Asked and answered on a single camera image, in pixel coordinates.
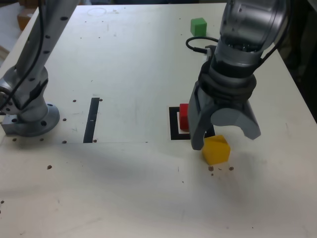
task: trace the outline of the green cube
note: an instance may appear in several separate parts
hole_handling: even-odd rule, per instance
[[[203,18],[192,19],[190,22],[190,31],[193,36],[206,36],[207,22]]]

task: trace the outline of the black square outline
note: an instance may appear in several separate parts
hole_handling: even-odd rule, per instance
[[[178,120],[177,113],[179,112],[179,107],[169,107],[169,128],[170,128],[170,139],[171,140],[190,140],[190,134],[179,134],[178,133]],[[213,126],[205,133],[205,138],[214,136]]]

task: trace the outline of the yellow cube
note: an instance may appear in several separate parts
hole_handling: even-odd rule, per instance
[[[228,161],[230,146],[222,135],[215,135],[205,138],[202,152],[207,163],[212,166]]]

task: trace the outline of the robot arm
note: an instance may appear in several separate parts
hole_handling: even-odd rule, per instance
[[[229,0],[220,39],[202,66],[188,109],[194,150],[201,150],[204,134],[214,124],[236,125],[255,139],[260,128],[248,99],[256,86],[254,71],[276,39],[287,7],[285,0]]]
[[[0,79],[2,127],[7,135],[37,136],[59,121],[57,107],[43,98],[49,77],[44,65],[79,0],[39,0],[39,15],[16,65]]]

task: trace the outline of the red cube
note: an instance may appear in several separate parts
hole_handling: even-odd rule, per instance
[[[189,130],[187,111],[188,103],[183,103],[179,105],[179,128],[184,131]]]

